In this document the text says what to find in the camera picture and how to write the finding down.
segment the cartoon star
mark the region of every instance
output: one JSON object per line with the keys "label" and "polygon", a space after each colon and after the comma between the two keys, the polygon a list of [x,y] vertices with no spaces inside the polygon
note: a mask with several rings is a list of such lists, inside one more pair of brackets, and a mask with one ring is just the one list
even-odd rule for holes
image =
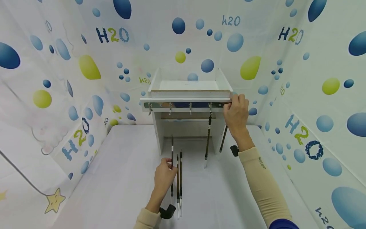
{"label": "cartoon star", "polygon": [[49,211],[53,210],[55,213],[57,213],[59,211],[60,208],[60,204],[62,203],[62,201],[64,201],[66,199],[65,196],[61,195],[61,189],[58,188],[55,192],[54,195],[47,195],[47,200],[48,200],[48,207],[45,211],[45,214],[48,213]]}

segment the arm sleeve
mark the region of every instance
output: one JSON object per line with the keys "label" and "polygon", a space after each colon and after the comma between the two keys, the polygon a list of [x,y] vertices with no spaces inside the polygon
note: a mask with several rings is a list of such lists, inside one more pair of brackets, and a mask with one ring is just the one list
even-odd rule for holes
{"label": "arm sleeve", "polygon": [[267,228],[277,219],[292,221],[285,198],[272,173],[262,161],[257,148],[252,147],[239,152],[238,155],[244,167],[250,190]]}
{"label": "arm sleeve", "polygon": [[137,217],[136,224],[133,229],[153,229],[158,228],[160,224],[160,212],[152,213],[151,211],[143,208]]}

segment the blue circle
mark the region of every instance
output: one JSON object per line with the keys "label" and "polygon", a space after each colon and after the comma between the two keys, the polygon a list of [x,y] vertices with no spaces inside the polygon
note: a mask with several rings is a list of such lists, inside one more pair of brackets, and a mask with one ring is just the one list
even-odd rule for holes
{"label": "blue circle", "polygon": [[204,26],[205,26],[205,22],[203,21],[203,19],[198,19],[196,21],[196,28],[197,29],[203,29]]}
{"label": "blue circle", "polygon": [[175,18],[172,23],[173,31],[182,34],[186,30],[186,23],[181,18]]}
{"label": "blue circle", "polygon": [[258,89],[258,93],[261,95],[265,95],[268,93],[268,87],[266,85],[260,86]]}
{"label": "blue circle", "polygon": [[55,50],[53,49],[52,45],[49,45],[49,51],[54,54],[55,53]]}
{"label": "blue circle", "polygon": [[338,160],[333,158],[325,158],[323,160],[323,169],[333,177],[338,177],[342,173],[342,166]]}
{"label": "blue circle", "polygon": [[292,9],[290,12],[290,17],[294,17],[297,14],[297,9]]}
{"label": "blue circle", "polygon": [[49,80],[43,80],[43,86],[45,86],[46,88],[50,88],[51,82]]}
{"label": "blue circle", "polygon": [[305,161],[305,154],[300,149],[294,150],[294,157],[295,157],[296,161],[299,163],[304,163],[304,161]]}
{"label": "blue circle", "polygon": [[202,61],[201,64],[201,69],[203,72],[209,73],[210,71],[213,70],[214,64],[213,61],[210,59],[205,59],[204,61]]}
{"label": "blue circle", "polygon": [[96,16],[97,18],[100,17],[100,11],[97,8],[93,8],[93,14],[94,16]]}
{"label": "blue circle", "polygon": [[305,52],[304,55],[302,56],[302,59],[307,60],[307,59],[309,59],[309,57],[310,57],[310,53]]}
{"label": "blue circle", "polygon": [[354,84],[354,83],[355,83],[355,82],[354,82],[353,80],[349,79],[349,80],[346,80],[346,81],[344,82],[343,86],[344,86],[345,88],[350,88],[350,87],[352,87],[352,86],[353,86],[353,84]]}
{"label": "blue circle", "polygon": [[321,115],[317,119],[317,128],[321,132],[328,132],[328,131],[330,131],[333,128],[333,125],[334,125],[333,120],[328,115]]}
{"label": "blue circle", "polygon": [[244,37],[240,33],[232,34],[227,42],[227,48],[230,52],[237,52],[244,44]]}
{"label": "blue circle", "polygon": [[81,174],[84,174],[87,170],[88,170],[88,167],[89,167],[89,161],[87,160],[86,162],[84,162],[84,164],[81,166]]}
{"label": "blue circle", "polygon": [[283,146],[281,145],[281,143],[276,144],[276,150],[278,154],[283,154]]}
{"label": "blue circle", "polygon": [[148,44],[144,44],[143,45],[143,49],[145,49],[146,51],[148,51],[150,49],[150,46]]}
{"label": "blue circle", "polygon": [[223,33],[221,31],[217,31],[215,33],[215,35],[213,35],[213,38],[215,39],[215,41],[220,41],[222,37],[223,37]]}
{"label": "blue circle", "polygon": [[356,136],[366,137],[366,112],[351,115],[347,120],[347,129]]}
{"label": "blue circle", "polygon": [[32,42],[32,45],[38,50],[41,51],[43,49],[43,44],[41,39],[39,39],[35,35],[30,35],[30,42]]}
{"label": "blue circle", "polygon": [[198,80],[198,75],[196,73],[190,73],[187,77],[187,80],[189,81],[197,81]]}
{"label": "blue circle", "polygon": [[113,0],[113,6],[117,14],[123,19],[131,18],[131,3],[129,0]]}
{"label": "blue circle", "polygon": [[265,129],[266,131],[269,131],[269,122],[266,122]]}

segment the blue bubble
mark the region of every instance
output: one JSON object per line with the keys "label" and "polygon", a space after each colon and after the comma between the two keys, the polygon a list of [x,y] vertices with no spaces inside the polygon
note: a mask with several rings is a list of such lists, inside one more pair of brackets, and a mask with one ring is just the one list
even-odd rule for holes
{"label": "blue bubble", "polygon": [[333,158],[325,158],[323,160],[323,169],[333,177],[338,177],[342,173],[342,166]]}
{"label": "blue bubble", "polygon": [[334,209],[353,229],[366,228],[366,195],[354,188],[338,187],[332,192]]}
{"label": "blue bubble", "polygon": [[93,107],[97,115],[101,116],[103,111],[104,102],[101,97],[97,95],[92,96],[93,99]]}
{"label": "blue bubble", "polygon": [[294,3],[294,0],[286,0],[285,5],[286,5],[287,7],[290,7],[293,3]]}
{"label": "blue bubble", "polygon": [[277,143],[276,144],[276,150],[278,154],[282,154],[283,153],[283,146],[281,145],[281,143]]}
{"label": "blue bubble", "polygon": [[172,23],[173,31],[182,34],[186,30],[186,23],[181,18],[175,18]]}
{"label": "blue bubble", "polygon": [[294,17],[297,14],[297,9],[292,9],[290,12],[290,17]]}
{"label": "blue bubble", "polygon": [[212,60],[205,59],[204,61],[202,61],[201,69],[203,72],[208,73],[213,70],[213,67],[214,67],[214,64],[213,64]]}
{"label": "blue bubble", "polygon": [[93,112],[90,108],[85,108],[84,110],[84,114],[85,114],[85,117],[89,120],[91,120],[93,118]]}
{"label": "blue bubble", "polygon": [[359,33],[351,40],[348,51],[353,56],[360,56],[366,53],[366,31]]}
{"label": "blue bubble", "polygon": [[123,99],[123,101],[125,101],[125,102],[128,102],[128,101],[130,100],[130,96],[129,96],[128,94],[126,94],[126,93],[121,92],[121,93],[119,93],[119,96],[120,96],[120,97],[121,97],[121,99]]}
{"label": "blue bubble", "polygon": [[317,128],[321,132],[328,132],[328,131],[330,131],[333,128],[333,125],[334,125],[333,120],[328,115],[321,115],[317,119]]}
{"label": "blue bubble", "polygon": [[309,22],[313,22],[323,12],[326,4],[326,0],[313,0],[307,12]]}
{"label": "blue bubble", "polygon": [[71,85],[70,85],[70,83],[69,83],[68,80],[66,80],[66,84],[67,84],[67,91],[69,92],[70,96],[71,97],[74,97],[74,93],[72,91],[72,87],[71,87]]}
{"label": "blue bubble", "polygon": [[117,14],[123,19],[130,19],[132,8],[130,0],[113,0]]}
{"label": "blue bubble", "polygon": [[76,108],[74,106],[71,106],[69,108],[69,112],[68,113],[69,113],[70,119],[73,120],[73,121],[75,121],[75,120],[77,120],[79,118],[78,112],[76,111]]}
{"label": "blue bubble", "polygon": [[269,131],[269,122],[266,122],[265,129],[266,131]]}
{"label": "blue bubble", "polygon": [[300,149],[294,150],[294,157],[295,157],[296,161],[299,163],[304,163],[304,161],[305,161],[305,154]]}
{"label": "blue bubble", "polygon": [[354,84],[354,83],[355,83],[355,82],[354,82],[353,80],[349,79],[349,80],[346,80],[346,81],[344,82],[343,86],[344,86],[345,88],[350,88],[350,87],[352,87],[352,86],[353,86],[353,84]]}
{"label": "blue bubble", "polygon": [[56,48],[60,54],[60,56],[64,59],[64,60],[70,60],[71,56],[67,50],[67,47],[65,45],[65,43],[60,39],[56,39]]}
{"label": "blue bubble", "polygon": [[43,86],[45,86],[46,88],[50,88],[51,82],[49,80],[43,80]]}
{"label": "blue bubble", "polygon": [[148,44],[144,44],[143,45],[143,49],[145,49],[146,51],[148,51],[150,49],[150,46]]}
{"label": "blue bubble", "polygon": [[221,31],[217,31],[215,33],[215,35],[213,35],[213,38],[215,39],[215,41],[220,41],[222,37],[223,37],[223,33]]}
{"label": "blue bubble", "polygon": [[261,95],[265,95],[268,92],[268,87],[266,85],[260,86],[258,89],[258,93]]}
{"label": "blue bubble", "polygon": [[307,59],[309,59],[309,57],[310,57],[310,53],[305,52],[304,55],[302,56],[302,59],[307,60]]}
{"label": "blue bubble", "polygon": [[366,113],[355,113],[347,120],[347,129],[354,135],[366,137]]}
{"label": "blue bubble", "polygon": [[86,162],[84,162],[84,164],[81,166],[81,174],[84,174],[87,170],[88,170],[88,167],[89,167],[89,161],[87,160]]}
{"label": "blue bubble", "polygon": [[55,53],[55,50],[53,49],[52,45],[49,45],[49,51],[54,54]]}
{"label": "blue bubble", "polygon": [[249,115],[256,115],[258,113],[258,110],[255,107],[252,107],[249,110]]}
{"label": "blue bubble", "polygon": [[205,26],[205,22],[203,21],[203,19],[198,19],[196,21],[196,28],[197,29],[203,29],[204,26]]}
{"label": "blue bubble", "polygon": [[92,134],[88,135],[88,145],[92,147],[94,144],[94,136]]}
{"label": "blue bubble", "polygon": [[127,114],[127,118],[128,118],[129,120],[136,121],[135,117],[134,117],[132,114],[130,114],[130,113],[128,113],[128,114]]}
{"label": "blue bubble", "polygon": [[83,39],[84,43],[86,44],[86,39],[84,37],[84,35],[81,34],[81,39]]}
{"label": "blue bubble", "polygon": [[100,11],[97,8],[93,8],[93,14],[98,18],[100,16]]}
{"label": "blue bubble", "polygon": [[232,34],[227,42],[227,48],[230,52],[239,51],[244,44],[244,37],[240,33]]}
{"label": "blue bubble", "polygon": [[0,66],[6,69],[16,69],[19,65],[18,53],[11,46],[0,42]]}

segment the yellow-green circle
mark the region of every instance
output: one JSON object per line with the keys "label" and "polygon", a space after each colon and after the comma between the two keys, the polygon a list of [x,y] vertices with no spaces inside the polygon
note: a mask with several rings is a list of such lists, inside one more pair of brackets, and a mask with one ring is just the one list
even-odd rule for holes
{"label": "yellow-green circle", "polygon": [[45,90],[38,90],[33,93],[33,102],[39,108],[47,108],[52,103],[52,97]]}
{"label": "yellow-green circle", "polygon": [[329,78],[324,81],[321,89],[323,90],[324,94],[332,95],[338,91],[339,86],[340,82],[337,78]]}
{"label": "yellow-green circle", "polygon": [[110,124],[111,124],[111,126],[118,125],[118,121],[116,119],[112,119]]}
{"label": "yellow-green circle", "polygon": [[182,51],[178,51],[176,54],[175,54],[175,60],[178,62],[178,63],[183,63],[185,60],[186,60],[186,55],[184,52]]}
{"label": "yellow-green circle", "polygon": [[260,56],[252,56],[248,58],[240,68],[240,76],[245,80],[254,79],[257,75],[260,63]]}
{"label": "yellow-green circle", "polygon": [[113,106],[113,109],[116,111],[116,112],[121,112],[121,108],[119,107],[119,106],[117,106],[117,105],[114,105]]}

